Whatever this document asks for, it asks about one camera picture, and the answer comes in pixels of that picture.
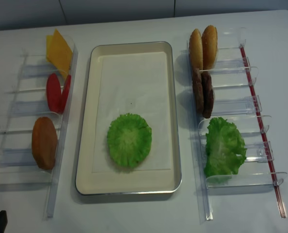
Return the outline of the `green lettuce leaf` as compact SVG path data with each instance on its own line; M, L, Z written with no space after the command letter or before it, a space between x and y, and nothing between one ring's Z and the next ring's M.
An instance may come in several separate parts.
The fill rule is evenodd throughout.
M206 177L237 175L246 160L245 141L237 126L222 117L214 117L207 127L204 173Z
M111 122L106 139L112 161L122 169L133 170L151 151L152 129L140 115L126 113Z

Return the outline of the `left brown meat patty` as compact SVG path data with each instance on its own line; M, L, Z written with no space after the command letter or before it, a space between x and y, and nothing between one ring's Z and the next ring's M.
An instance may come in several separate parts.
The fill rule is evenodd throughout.
M195 96L196 111L199 114L203 113L204 100L203 100L203 86L202 77L198 68L192 71L192 88Z

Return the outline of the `brown meat patty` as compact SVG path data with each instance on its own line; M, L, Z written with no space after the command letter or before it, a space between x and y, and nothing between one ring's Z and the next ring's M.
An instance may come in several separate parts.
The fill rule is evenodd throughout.
M204 100L203 100L203 86L202 77L198 68L192 71L192 88L195 96L196 111L199 114L203 113Z
M203 117L210 118L214 105L214 92L212 88L211 75L207 71L201 74L203 86Z

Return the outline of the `right brown meat patty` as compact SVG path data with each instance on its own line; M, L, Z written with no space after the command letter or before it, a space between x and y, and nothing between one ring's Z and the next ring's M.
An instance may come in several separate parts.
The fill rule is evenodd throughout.
M207 71L201 74L203 86L203 117L210 118L214 105L214 92L212 88L211 75Z

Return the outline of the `right red tomato slice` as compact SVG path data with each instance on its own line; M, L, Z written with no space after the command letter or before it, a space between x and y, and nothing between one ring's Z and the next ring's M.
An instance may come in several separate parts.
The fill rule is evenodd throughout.
M71 84L71 75L68 75L64 83L63 91L59 101L59 113L62 114L65 110Z

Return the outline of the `red tomato slice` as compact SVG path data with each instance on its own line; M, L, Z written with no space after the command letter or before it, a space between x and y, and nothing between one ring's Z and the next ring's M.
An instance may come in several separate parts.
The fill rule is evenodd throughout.
M52 73L47 79L46 96L49 109L52 112L58 113L59 101L61 98L61 86L55 73Z
M59 113L62 114L65 110L71 84L71 75L68 75L64 83L63 91L59 101Z

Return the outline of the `left red tomato slice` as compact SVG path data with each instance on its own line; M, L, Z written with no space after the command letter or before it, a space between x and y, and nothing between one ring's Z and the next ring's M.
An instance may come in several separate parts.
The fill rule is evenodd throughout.
M58 113L59 101L61 98L61 86L55 73L52 73L47 79L46 96L49 109L52 112Z

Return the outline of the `orange cheese slice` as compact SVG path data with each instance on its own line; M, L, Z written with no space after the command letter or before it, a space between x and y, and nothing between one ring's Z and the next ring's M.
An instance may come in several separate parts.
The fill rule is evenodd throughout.
M66 80L70 70L72 55L73 52L70 46L59 33L59 31L55 29L48 58L50 59L51 63L59 70L64 80Z

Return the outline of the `yellow cheese slice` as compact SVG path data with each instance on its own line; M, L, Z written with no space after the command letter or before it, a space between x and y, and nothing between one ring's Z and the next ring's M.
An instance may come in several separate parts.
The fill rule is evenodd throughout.
M47 62L51 62L50 59L48 58L48 55L49 55L52 39L53 39L53 35L46 36L46 60Z

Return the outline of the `white paper tray liner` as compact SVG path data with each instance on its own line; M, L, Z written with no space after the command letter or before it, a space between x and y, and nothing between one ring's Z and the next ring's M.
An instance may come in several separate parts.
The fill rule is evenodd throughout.
M139 114L152 129L150 154L136 169L168 169L172 145L168 65L165 52L111 55L103 58L92 170L112 172L107 131L119 115Z

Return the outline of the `left golden bun half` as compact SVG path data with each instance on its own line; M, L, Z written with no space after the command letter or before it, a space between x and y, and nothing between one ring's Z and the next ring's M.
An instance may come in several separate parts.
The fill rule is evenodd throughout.
M203 69L203 45L198 29L195 29L189 38L189 57L193 69Z

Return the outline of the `golden bun half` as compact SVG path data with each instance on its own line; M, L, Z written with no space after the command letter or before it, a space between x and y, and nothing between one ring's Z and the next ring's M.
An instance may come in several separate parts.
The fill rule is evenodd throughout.
M218 33L213 25L205 28L202 34L203 45L203 70L209 70L214 66L218 48Z
M195 29L189 38L189 57L193 69L203 69L203 45L198 29Z

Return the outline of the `cream metal serving tray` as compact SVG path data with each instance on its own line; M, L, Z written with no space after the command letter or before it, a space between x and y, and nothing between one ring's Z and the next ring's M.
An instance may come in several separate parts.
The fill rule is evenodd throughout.
M95 47L81 115L77 191L172 193L181 180L171 45Z

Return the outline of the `right clear acrylic rack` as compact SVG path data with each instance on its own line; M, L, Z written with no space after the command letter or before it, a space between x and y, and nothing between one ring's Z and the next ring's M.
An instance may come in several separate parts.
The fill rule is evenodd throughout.
M210 118L196 112L192 83L188 83L186 109L191 142L191 154L196 185L200 220L213 219L212 196L262 193L272 191L276 195L280 216L287 216L280 186L286 172L274 168L274 156L267 132L271 117L263 115L259 95L254 86L258 68L251 66L244 47L245 28L229 29L220 34L218 52L210 75L214 105ZM207 134L210 121L223 118L235 124L237 133L245 142L245 161L237 174L207 176Z

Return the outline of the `clear acrylic rack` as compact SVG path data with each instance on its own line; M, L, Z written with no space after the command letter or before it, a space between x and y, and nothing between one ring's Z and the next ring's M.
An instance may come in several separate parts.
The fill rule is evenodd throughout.
M218 52L210 75L214 105L210 118L196 112L192 83L188 83L186 109L191 142L191 154L196 185L200 220L213 219L212 196L262 193L272 191L276 195L280 216L287 216L280 186L286 172L274 168L274 156L267 132L271 117L263 115L259 95L254 86L258 68L251 66L244 47L245 28L229 29L220 34ZM237 133L245 142L245 161L237 174L207 176L207 134L210 121L223 118L235 124Z
M23 48L16 81L6 91L10 102L0 124L0 191L27 191L47 188L45 218L54 215L61 163L65 152L71 99L64 112L50 110L47 104L48 77L55 74L64 84L63 71L46 58L45 38L36 41L33 48ZM32 131L40 117L49 118L57 133L55 165L52 169L39 168L32 155Z

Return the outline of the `brown bun top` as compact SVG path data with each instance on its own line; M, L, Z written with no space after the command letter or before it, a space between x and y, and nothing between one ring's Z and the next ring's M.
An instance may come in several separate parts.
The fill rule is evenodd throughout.
M32 131L32 155L40 169L54 168L57 142L52 120L46 116L38 118Z

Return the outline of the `right golden bun half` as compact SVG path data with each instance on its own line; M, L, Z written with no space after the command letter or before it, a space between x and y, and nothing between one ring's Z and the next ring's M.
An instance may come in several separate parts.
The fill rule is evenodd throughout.
M218 48L218 33L213 25L205 28L202 34L203 45L203 70L209 70L214 66Z

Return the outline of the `left clear acrylic rack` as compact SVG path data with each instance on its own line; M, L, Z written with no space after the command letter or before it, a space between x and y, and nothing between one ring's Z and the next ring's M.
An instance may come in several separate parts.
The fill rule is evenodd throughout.
M45 218L54 215L61 163L65 152L71 99L64 112L50 110L47 104L48 77L55 74L64 84L63 71L46 58L45 38L36 41L33 48L23 48L16 81L6 91L10 102L0 124L0 191L27 191L47 188ZM57 133L55 165L52 169L39 168L32 155L32 131L40 117L49 118Z

